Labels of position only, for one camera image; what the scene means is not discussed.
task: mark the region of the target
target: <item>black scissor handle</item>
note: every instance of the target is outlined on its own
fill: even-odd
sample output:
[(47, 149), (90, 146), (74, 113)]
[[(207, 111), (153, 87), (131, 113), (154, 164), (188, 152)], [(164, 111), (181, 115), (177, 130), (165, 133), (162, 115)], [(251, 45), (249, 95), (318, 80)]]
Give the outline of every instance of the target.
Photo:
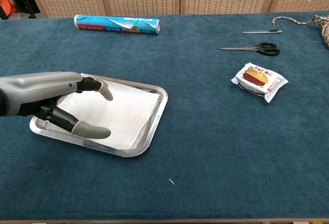
[(263, 55), (275, 56), (280, 53), (280, 50), (275, 43), (259, 43), (256, 47), (258, 48), (257, 52)]

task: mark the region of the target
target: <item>red label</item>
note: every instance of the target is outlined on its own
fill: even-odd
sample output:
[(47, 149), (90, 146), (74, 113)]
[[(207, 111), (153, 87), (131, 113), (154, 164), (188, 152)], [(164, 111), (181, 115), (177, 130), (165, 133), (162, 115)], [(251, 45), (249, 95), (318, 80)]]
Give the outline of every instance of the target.
[(87, 25), (87, 24), (77, 24), (79, 29), (86, 30), (105, 30), (105, 25)]

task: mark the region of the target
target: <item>burger image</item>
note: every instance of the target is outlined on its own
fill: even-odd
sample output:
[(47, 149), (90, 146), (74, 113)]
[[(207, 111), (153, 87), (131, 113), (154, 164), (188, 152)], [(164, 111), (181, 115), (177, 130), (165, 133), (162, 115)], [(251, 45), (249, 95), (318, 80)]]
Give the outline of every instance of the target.
[(264, 73), (256, 71), (254, 69), (245, 70), (245, 72), (243, 73), (243, 77), (245, 80), (258, 86), (264, 86), (268, 83), (267, 76)]

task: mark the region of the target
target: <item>prosthetic hand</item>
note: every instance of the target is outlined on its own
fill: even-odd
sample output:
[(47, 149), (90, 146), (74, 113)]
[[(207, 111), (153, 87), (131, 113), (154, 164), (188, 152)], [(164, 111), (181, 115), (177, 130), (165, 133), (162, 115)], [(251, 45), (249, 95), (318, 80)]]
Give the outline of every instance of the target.
[(0, 116), (35, 115), (39, 119), (85, 137), (103, 139), (111, 131), (79, 121), (57, 107), (60, 97), (73, 92), (98, 91), (107, 100), (113, 99), (107, 84), (75, 72), (42, 72), (0, 77)]

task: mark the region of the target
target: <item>rope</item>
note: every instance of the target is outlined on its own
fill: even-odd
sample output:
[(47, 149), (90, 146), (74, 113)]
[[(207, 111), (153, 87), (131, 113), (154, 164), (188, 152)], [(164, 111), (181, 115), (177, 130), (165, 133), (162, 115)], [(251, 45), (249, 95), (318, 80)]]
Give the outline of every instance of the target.
[(294, 20), (291, 17), (280, 16), (280, 17), (275, 17), (272, 20), (272, 24), (275, 26), (276, 25), (276, 20), (278, 20), (280, 18), (285, 18), (287, 20), (291, 20), (291, 21), (293, 21), (293, 22), (295, 22), (296, 24), (299, 24), (299, 25), (307, 25), (310, 22), (314, 21), (318, 26), (321, 27), (321, 35), (323, 36), (324, 43), (329, 48), (329, 16), (314, 15), (314, 17), (311, 20), (307, 21), (307, 22), (298, 22), (297, 20)]

